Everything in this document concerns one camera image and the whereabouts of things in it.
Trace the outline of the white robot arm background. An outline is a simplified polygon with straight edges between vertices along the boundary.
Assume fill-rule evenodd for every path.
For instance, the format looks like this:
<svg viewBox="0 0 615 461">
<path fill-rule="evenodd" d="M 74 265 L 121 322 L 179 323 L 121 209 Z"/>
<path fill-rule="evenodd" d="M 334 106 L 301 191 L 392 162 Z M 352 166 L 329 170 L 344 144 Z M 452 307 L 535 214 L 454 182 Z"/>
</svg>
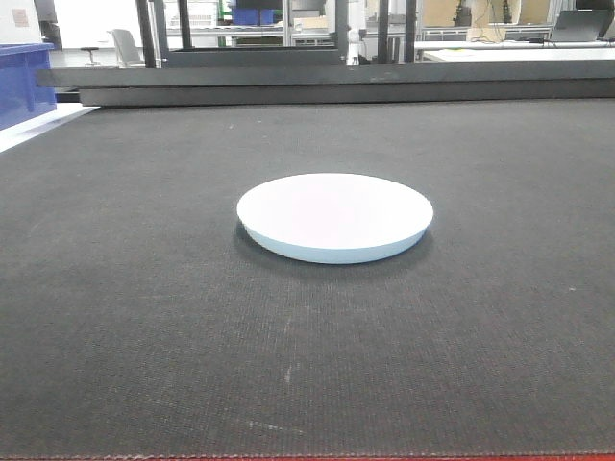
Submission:
<svg viewBox="0 0 615 461">
<path fill-rule="evenodd" d="M 358 29 L 350 29 L 347 34 L 348 52 L 346 64 L 348 66 L 359 65 L 360 33 Z"/>
</svg>

